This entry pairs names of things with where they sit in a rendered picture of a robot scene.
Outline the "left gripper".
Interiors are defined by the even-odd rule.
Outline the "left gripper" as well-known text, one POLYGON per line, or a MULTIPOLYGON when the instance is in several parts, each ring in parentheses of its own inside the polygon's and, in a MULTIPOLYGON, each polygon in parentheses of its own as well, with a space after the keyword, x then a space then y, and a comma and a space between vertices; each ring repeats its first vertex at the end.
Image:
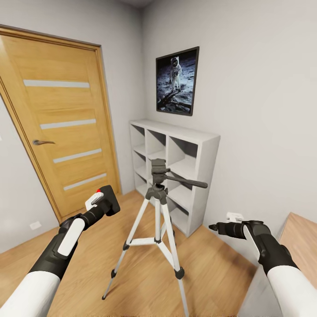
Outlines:
POLYGON ((92 213, 95 217, 95 222, 94 224, 99 221, 109 210, 110 210, 110 205, 106 202, 103 201, 101 204, 97 205, 96 207, 92 208, 88 212, 92 213))

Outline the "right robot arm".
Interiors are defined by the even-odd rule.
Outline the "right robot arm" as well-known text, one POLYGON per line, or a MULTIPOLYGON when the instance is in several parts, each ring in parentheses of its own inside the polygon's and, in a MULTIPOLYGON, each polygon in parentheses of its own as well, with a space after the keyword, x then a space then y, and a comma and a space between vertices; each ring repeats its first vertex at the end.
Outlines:
POLYGON ((317 290, 292 260, 289 250, 278 243, 263 221, 242 221, 241 214, 228 212, 226 223, 209 228, 220 235, 248 241, 276 297, 283 317, 317 317, 317 290), (242 221, 236 223, 236 221, 242 221))

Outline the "camera tripod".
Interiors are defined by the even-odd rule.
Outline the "camera tripod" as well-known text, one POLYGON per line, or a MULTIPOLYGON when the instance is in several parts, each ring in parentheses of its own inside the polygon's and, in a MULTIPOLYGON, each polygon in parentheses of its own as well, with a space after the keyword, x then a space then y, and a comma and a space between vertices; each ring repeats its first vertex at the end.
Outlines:
POLYGON ((170 177, 165 175, 165 173, 170 172, 170 168, 166 168, 166 160, 157 158, 155 160, 151 161, 152 164, 152 176, 153 176, 153 185, 152 187, 148 188, 148 191, 146 193, 144 202, 142 204, 142 207, 138 213, 138 216, 134 222, 134 225, 132 227, 132 230, 128 236, 128 239, 125 241, 123 246, 123 252, 121 254, 121 257, 118 261, 118 264, 115 268, 115 270, 111 273, 111 281, 107 287, 105 295, 102 297, 102 300, 105 300, 105 297, 107 295, 107 292, 111 286, 111 283, 113 279, 116 277, 117 270, 122 262, 122 259, 124 257, 125 252, 129 249, 132 245, 146 245, 146 244, 156 244, 170 265, 173 267, 175 271, 175 277, 178 279, 179 287, 181 291, 181 298, 183 302, 185 317, 190 317, 188 312, 188 306, 186 302, 184 287, 182 283, 182 278, 185 275, 185 271, 182 267, 179 265, 178 261, 178 255, 176 250, 176 242, 174 238, 175 231, 173 230, 172 223, 171 223, 171 216, 169 213, 168 205, 166 196, 168 195, 168 188, 165 189, 165 186, 162 185, 162 182, 166 179, 179 181, 186 183, 188 185, 194 185, 201 188, 207 188, 208 184, 200 181, 190 180, 190 179, 181 179, 177 177, 170 177), (141 217, 144 213, 144 210, 150 200, 151 197, 155 198, 155 237, 150 238, 139 238, 139 239, 132 239, 133 235, 136 231, 136 228, 141 220, 141 217), (162 227, 160 228, 160 220, 161 220, 161 213, 164 215, 165 222, 163 223, 162 227), (168 239, 170 243, 171 252, 168 250, 166 245, 162 242, 162 238, 167 230, 168 239))

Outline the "digital camera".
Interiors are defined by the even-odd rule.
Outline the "digital camera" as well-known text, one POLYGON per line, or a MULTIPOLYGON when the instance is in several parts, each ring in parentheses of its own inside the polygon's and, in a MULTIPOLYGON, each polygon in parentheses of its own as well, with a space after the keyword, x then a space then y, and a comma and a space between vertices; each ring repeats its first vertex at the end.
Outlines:
POLYGON ((103 186, 102 188, 99 188, 97 192, 102 192, 103 197, 95 203, 96 205, 101 204, 103 201, 106 201, 108 204, 111 203, 111 209, 106 213, 107 216, 112 216, 120 212, 120 206, 111 185, 103 186))

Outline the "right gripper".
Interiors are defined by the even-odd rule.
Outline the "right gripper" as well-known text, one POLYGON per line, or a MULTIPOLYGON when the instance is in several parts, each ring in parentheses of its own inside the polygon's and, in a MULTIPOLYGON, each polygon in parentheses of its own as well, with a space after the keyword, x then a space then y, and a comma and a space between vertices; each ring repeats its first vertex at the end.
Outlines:
POLYGON ((234 226, 237 223, 235 222, 229 222, 229 223, 223 223, 218 222, 217 224, 209 225, 209 228, 218 231, 218 234, 220 235, 227 235, 229 237, 238 238, 234 231, 234 226))

